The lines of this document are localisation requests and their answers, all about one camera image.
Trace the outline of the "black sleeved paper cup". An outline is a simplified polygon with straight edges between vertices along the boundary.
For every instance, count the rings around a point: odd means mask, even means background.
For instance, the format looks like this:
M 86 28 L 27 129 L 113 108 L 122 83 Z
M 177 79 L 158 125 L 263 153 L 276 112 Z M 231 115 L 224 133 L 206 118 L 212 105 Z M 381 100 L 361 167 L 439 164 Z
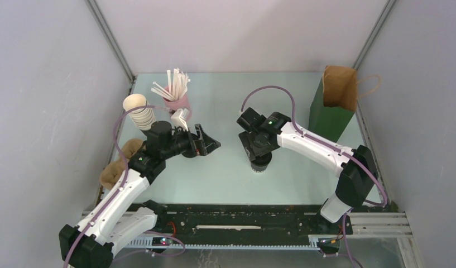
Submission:
M 255 171 L 257 173 L 262 173 L 267 169 L 271 160 L 272 160 L 272 153 L 265 154 L 263 156 L 258 156 L 254 160 L 250 161 L 251 168 L 253 171 Z

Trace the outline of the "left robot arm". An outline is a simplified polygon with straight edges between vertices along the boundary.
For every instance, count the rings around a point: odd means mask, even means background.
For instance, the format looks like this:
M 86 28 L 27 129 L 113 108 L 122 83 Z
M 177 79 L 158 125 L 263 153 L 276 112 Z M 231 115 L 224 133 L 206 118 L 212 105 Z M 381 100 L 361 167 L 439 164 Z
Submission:
M 167 121 L 155 122 L 130 158 L 119 150 L 123 170 L 108 195 L 77 225 L 67 224 L 60 230 L 64 267 L 110 267 L 121 249 L 139 235 L 165 230 L 167 216 L 157 211 L 161 205 L 152 200 L 135 215 L 122 217 L 165 170 L 168 159 L 207 156 L 219 147 L 200 124 L 191 132 Z

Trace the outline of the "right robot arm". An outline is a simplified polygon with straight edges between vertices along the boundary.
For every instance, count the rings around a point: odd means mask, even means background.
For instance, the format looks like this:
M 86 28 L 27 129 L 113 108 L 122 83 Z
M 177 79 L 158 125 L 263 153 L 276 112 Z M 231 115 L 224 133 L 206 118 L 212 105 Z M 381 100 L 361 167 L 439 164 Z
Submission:
M 318 204 L 316 227 L 331 233 L 375 186 L 369 148 L 327 140 L 280 112 L 201 108 L 190 119 L 196 124 L 220 142 L 210 167 L 201 170 L 200 203 Z

